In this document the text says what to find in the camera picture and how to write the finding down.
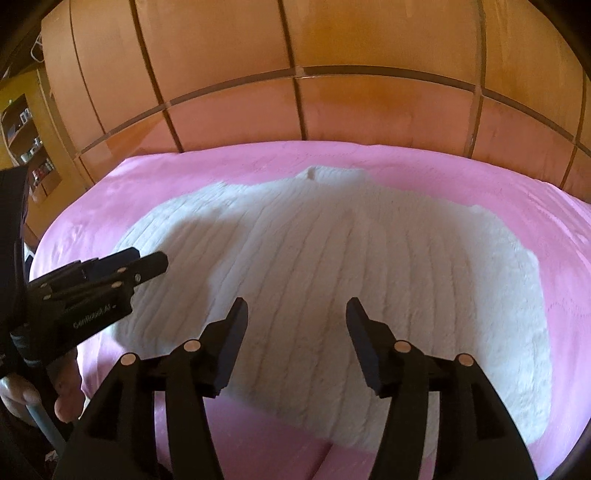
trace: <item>human hand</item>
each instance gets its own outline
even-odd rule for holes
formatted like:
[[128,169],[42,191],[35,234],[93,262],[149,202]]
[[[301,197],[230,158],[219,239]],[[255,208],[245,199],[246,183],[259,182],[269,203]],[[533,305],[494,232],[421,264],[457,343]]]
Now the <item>human hand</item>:
[[[56,416],[65,423],[82,415],[86,399],[82,392],[77,355],[77,349],[74,348],[47,368],[51,382],[59,395],[55,405]],[[7,375],[0,380],[0,398],[10,413],[35,426],[27,405],[40,404],[41,397],[30,382],[17,374]]]

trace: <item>pink blanket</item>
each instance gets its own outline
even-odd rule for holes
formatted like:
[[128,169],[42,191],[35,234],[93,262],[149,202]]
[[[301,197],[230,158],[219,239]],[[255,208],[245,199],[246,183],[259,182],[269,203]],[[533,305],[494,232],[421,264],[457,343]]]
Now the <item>pink blanket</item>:
[[[550,424],[529,445],[538,474],[551,474],[591,417],[591,206],[556,187],[488,164],[408,148],[336,142],[272,142],[134,157],[71,205],[45,234],[36,278],[73,260],[111,253],[137,220],[173,197],[217,181],[255,184],[310,166],[364,168],[383,185],[422,192],[497,216],[540,262],[553,362]],[[96,391],[124,353],[106,336],[79,348],[83,388]],[[206,403],[228,480],[365,479],[373,457],[285,426],[227,398]],[[157,425],[165,455],[165,425]]]

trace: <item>wooden panel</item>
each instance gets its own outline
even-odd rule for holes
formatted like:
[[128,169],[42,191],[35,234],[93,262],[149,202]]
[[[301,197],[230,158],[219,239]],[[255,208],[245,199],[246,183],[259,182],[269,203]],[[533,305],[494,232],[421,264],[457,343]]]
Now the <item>wooden panel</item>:
[[51,90],[70,138],[80,151],[105,132],[78,66],[70,28],[69,0],[64,0],[43,19],[41,35]]
[[485,98],[472,158],[559,186],[573,144],[534,118]]
[[251,142],[301,140],[291,79],[221,90],[169,109],[185,150]]
[[585,77],[587,83],[587,104],[585,106],[585,113],[583,119],[583,130],[581,131],[581,143],[591,148],[591,82],[588,77]]
[[573,166],[564,184],[564,191],[591,203],[591,157],[577,150]]
[[583,68],[558,30],[528,0],[483,0],[486,88],[523,103],[575,135]]
[[277,0],[137,0],[164,100],[290,67]]
[[473,0],[284,0],[296,65],[377,65],[475,83]]
[[300,80],[309,140],[397,145],[462,155],[472,93],[377,76]]
[[99,181],[126,158],[178,151],[162,112],[155,113],[109,137],[82,154],[82,162]]
[[105,129],[158,105],[128,0],[70,0],[82,74]]

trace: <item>bed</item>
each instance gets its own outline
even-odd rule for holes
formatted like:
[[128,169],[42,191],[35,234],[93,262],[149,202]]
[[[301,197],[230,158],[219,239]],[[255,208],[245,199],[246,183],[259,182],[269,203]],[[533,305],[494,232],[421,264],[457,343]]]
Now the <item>bed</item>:
[[[73,260],[109,255],[132,225],[175,197],[219,181],[255,185],[289,178],[312,166],[360,168],[383,186],[479,205],[535,254],[550,341],[551,406],[548,426],[528,447],[540,478],[552,474],[591,418],[591,351],[586,348],[591,340],[591,206],[548,183],[442,153],[337,142],[270,142],[133,157],[51,225],[31,278]],[[88,397],[125,351],[103,334],[80,346]],[[229,480],[357,480],[371,470],[372,454],[316,438],[225,396],[206,408]],[[157,420],[156,429],[166,465],[165,424]],[[423,478],[429,478],[432,467],[427,460]]]

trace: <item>shelf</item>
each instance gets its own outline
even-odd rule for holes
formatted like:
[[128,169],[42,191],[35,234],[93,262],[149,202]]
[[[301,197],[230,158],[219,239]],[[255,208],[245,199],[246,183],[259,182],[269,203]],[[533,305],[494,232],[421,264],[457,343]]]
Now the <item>shelf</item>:
[[45,190],[46,195],[51,195],[51,193],[57,188],[57,186],[60,183],[60,174],[57,172],[57,170],[53,170],[49,173],[47,177],[43,179],[43,181],[41,182],[41,186]]
[[31,193],[29,194],[35,203],[41,203],[43,200],[47,198],[47,194],[41,185],[38,185],[35,190],[31,188]]
[[12,138],[8,138],[8,148],[12,151],[12,154],[20,160],[23,153],[28,152],[33,146],[33,140],[39,134],[37,133],[37,127],[35,122],[29,120],[21,128],[17,130]]
[[2,123],[10,123],[11,125],[17,122],[19,115],[27,108],[27,99],[24,95],[21,95],[13,103],[6,107],[6,110],[2,112]]
[[17,159],[17,161],[21,165],[27,165],[29,167],[29,170],[35,170],[36,168],[39,168],[39,166],[48,158],[49,155],[47,155],[45,147],[41,147],[39,150],[35,152],[35,154],[31,158],[29,158],[27,162],[23,163],[20,157]]

